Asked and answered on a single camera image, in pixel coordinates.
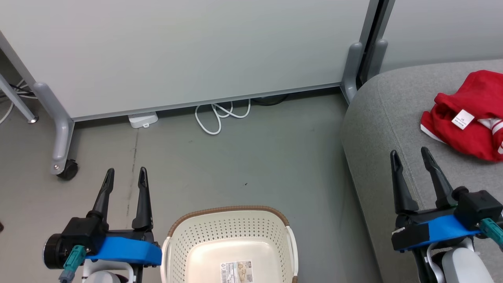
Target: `barcode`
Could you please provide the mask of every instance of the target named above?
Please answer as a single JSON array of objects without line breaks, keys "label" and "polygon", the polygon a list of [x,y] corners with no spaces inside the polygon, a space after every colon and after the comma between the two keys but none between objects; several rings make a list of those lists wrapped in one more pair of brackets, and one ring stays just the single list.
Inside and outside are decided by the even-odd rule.
[{"label": "barcode", "polygon": [[222,283],[227,283],[227,270],[222,270]]}]

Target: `white partition board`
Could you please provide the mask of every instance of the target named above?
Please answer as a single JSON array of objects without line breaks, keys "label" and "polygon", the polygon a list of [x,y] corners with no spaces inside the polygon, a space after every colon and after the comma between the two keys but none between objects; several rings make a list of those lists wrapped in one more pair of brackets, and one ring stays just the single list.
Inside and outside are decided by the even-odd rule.
[{"label": "white partition board", "polygon": [[380,72],[406,66],[503,58],[503,1],[396,0],[383,34]]},{"label": "white partition board", "polygon": [[72,118],[338,83],[369,0],[4,0],[0,30]]}]

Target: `gray couch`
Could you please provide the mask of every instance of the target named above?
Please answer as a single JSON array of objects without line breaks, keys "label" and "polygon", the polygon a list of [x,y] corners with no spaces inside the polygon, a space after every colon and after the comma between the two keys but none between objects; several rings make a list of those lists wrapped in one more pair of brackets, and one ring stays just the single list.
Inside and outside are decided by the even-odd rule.
[{"label": "gray couch", "polygon": [[[455,93],[466,76],[487,69],[503,73],[503,60],[444,63],[397,69],[369,80],[351,102],[342,129],[343,145],[385,283],[419,282],[411,253],[393,251],[393,192],[389,153],[400,154],[404,176],[420,209],[435,207],[435,192],[420,149],[430,149],[454,188],[485,189],[503,201],[503,164],[456,152],[420,130],[439,92]],[[491,240],[475,249],[495,282],[503,282],[503,254]]]}]

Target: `basket bottom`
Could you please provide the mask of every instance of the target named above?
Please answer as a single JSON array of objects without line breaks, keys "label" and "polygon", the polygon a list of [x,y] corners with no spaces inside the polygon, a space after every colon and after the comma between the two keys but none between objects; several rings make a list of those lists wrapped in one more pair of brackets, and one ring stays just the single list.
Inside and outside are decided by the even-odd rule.
[{"label": "basket bottom", "polygon": [[282,264],[276,246],[260,238],[209,241],[189,252],[186,282],[289,283],[291,278],[282,275]]}]

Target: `brown object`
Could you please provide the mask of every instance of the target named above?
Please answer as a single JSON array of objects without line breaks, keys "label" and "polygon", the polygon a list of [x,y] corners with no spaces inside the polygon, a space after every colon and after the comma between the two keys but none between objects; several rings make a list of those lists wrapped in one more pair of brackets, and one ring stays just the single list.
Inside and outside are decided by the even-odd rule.
[{"label": "brown object", "polygon": [[220,212],[226,212],[226,211],[237,211],[237,210],[263,210],[263,211],[268,211],[268,212],[271,212],[271,213],[275,214],[277,217],[279,217],[281,219],[281,221],[283,221],[283,223],[285,224],[285,226],[289,225],[288,220],[286,219],[286,217],[281,212],[279,212],[278,210],[276,210],[276,209],[274,209],[272,207],[261,206],[261,205],[237,205],[237,206],[226,206],[226,207],[218,207],[218,208],[205,209],[205,210],[195,211],[193,213],[186,214],[186,215],[180,217],[178,220],[175,221],[175,223],[171,226],[170,231],[167,233],[167,236],[168,237],[173,236],[173,233],[175,232],[175,229],[178,227],[178,225],[180,225],[180,223],[182,223],[183,221],[185,221],[185,220],[187,220],[189,218],[196,217],[196,216],[201,216],[201,215],[205,215],[205,214],[220,213]]}]

